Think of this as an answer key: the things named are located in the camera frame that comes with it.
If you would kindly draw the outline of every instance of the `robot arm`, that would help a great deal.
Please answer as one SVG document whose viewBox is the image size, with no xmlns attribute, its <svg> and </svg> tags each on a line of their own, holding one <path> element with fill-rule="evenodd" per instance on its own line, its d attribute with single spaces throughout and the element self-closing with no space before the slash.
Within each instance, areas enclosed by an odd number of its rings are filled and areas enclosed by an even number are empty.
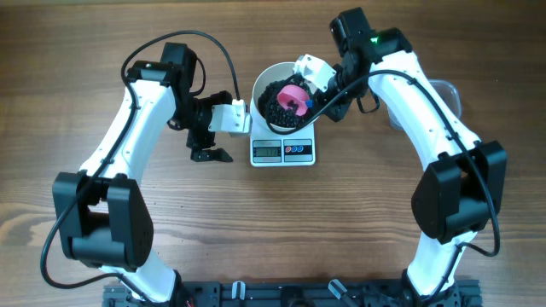
<svg viewBox="0 0 546 307">
<path fill-rule="evenodd" d="M 232 100 L 226 91 L 203 99 L 189 92 L 195 62 L 195 53 L 185 44 L 166 43 L 160 62 L 137 61 L 128 70 L 129 86 L 137 97 L 131 125 L 107 166 L 90 183 L 91 192 L 60 226 L 67 258 L 123 276 L 126 286 L 139 291 L 132 292 L 135 299 L 144 295 L 151 302 L 173 306 L 188 305 L 178 273 L 165 266 L 151 248 L 154 227 L 139 189 L 144 168 L 166 123 L 174 130 L 189 130 L 187 146 L 196 162 L 231 162 L 222 148 L 209 149 L 215 145 L 215 132 L 244 135 L 250 128 L 244 101 Z M 100 169 L 131 108 L 126 89 L 121 108 L 96 151 L 77 174 L 60 173 L 55 179 L 57 217 Z M 108 213 L 89 209 L 100 200 L 107 202 Z"/>
<path fill-rule="evenodd" d="M 323 72 L 328 64 L 308 55 L 308 61 L 296 62 L 294 71 L 319 89 L 313 97 L 314 113 L 339 121 L 351 101 L 364 96 L 369 88 L 394 112 L 412 141 L 425 171 L 411 200 L 422 233 L 405 276 L 419 298 L 416 301 L 421 301 L 418 305 L 430 304 L 434 295 L 453 285 L 462 251 L 491 217 L 486 192 L 491 193 L 493 214 L 499 212 L 506 154 L 498 142 L 481 143 L 456 118 L 428 82 L 410 43 L 398 29 L 376 33 L 360 8 L 342 12 L 330 29 L 343 58 L 341 65 L 333 67 L 334 76 L 326 78 Z M 368 82 L 359 82 L 365 76 L 369 76 Z M 331 105 L 342 92 L 343 99 Z M 472 162 L 479 174 L 472 172 Z M 488 191 L 480 189 L 478 177 L 485 178 Z"/>
</svg>

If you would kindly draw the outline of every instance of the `black mounting rail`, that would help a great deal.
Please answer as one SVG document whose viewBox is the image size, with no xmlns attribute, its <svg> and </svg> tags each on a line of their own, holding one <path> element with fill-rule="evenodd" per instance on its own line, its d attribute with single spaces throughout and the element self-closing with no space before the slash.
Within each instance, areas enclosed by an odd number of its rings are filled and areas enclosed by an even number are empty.
<svg viewBox="0 0 546 307">
<path fill-rule="evenodd" d="M 241 283 L 184 282 L 186 300 L 178 300 L 175 306 L 183 307 L 347 307 L 349 304 L 337 299 L 329 290 L 328 283 Z M 403 282 L 377 280 L 348 282 L 344 284 L 346 295 L 358 307 L 403 307 L 419 306 L 411 294 L 404 291 Z M 134 299 L 131 291 L 123 285 L 104 287 L 102 307 L 146 306 Z M 480 307 L 482 306 L 479 282 L 456 281 L 430 307 Z"/>
</svg>

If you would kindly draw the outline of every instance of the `transparent plastic container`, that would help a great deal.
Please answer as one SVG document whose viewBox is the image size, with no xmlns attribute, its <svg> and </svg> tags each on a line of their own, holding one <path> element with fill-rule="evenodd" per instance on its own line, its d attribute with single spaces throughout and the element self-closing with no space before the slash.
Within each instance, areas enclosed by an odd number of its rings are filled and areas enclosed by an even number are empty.
<svg viewBox="0 0 546 307">
<path fill-rule="evenodd" d="M 461 99 L 459 98 L 459 92 L 455 85 L 444 80 L 428 80 L 430 85 L 438 92 L 438 95 L 442 97 L 447 107 L 457 116 L 458 119 L 462 115 Z M 396 116 L 391 112 L 391 109 L 387 109 L 389 112 L 389 119 L 391 127 L 396 130 L 402 130 L 402 126 L 398 122 Z"/>
</svg>

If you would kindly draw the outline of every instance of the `wooden table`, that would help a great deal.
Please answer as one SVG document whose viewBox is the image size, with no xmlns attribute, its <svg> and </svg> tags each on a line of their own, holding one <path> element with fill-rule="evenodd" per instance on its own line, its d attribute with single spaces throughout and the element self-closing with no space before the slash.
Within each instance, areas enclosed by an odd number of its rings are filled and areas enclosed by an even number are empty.
<svg viewBox="0 0 546 307">
<path fill-rule="evenodd" d="M 57 290 L 43 282 L 38 259 L 55 218 L 52 182 L 76 171 L 105 135 L 124 93 L 119 67 L 132 50 L 175 30 L 209 32 L 230 52 L 249 101 L 254 79 L 274 63 L 305 53 L 340 61 L 328 23 L 356 6 L 373 27 L 402 29 L 427 76 L 460 90 L 463 121 L 508 152 L 501 253 L 468 251 L 457 274 L 480 279 L 486 306 L 546 304 L 546 6 L 268 1 L 0 9 L 0 305 L 101 302 L 107 281 Z M 203 59 L 205 95 L 233 92 L 212 43 L 170 41 Z M 161 50 L 139 58 L 157 61 Z M 312 167 L 252 168 L 248 140 L 228 136 L 217 144 L 235 163 L 197 164 L 186 135 L 165 128 L 142 181 L 154 248 L 184 280 L 398 278 L 412 260 L 420 230 L 410 197 L 422 168 L 384 106 L 370 115 L 352 106 L 337 124 L 320 119 Z M 491 249 L 491 227 L 475 242 Z M 58 239 L 49 267 L 66 282 L 98 273 L 66 260 Z"/>
</svg>

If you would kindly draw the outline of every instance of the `scale display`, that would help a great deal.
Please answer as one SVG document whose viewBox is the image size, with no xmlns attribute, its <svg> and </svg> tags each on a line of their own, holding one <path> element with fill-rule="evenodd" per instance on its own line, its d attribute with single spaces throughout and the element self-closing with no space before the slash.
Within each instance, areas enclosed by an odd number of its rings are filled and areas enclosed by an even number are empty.
<svg viewBox="0 0 546 307">
<path fill-rule="evenodd" d="M 254 140 L 254 163 L 288 163 L 313 161 L 311 139 Z"/>
<path fill-rule="evenodd" d="M 254 157 L 278 157 L 279 148 L 256 148 Z"/>
</svg>

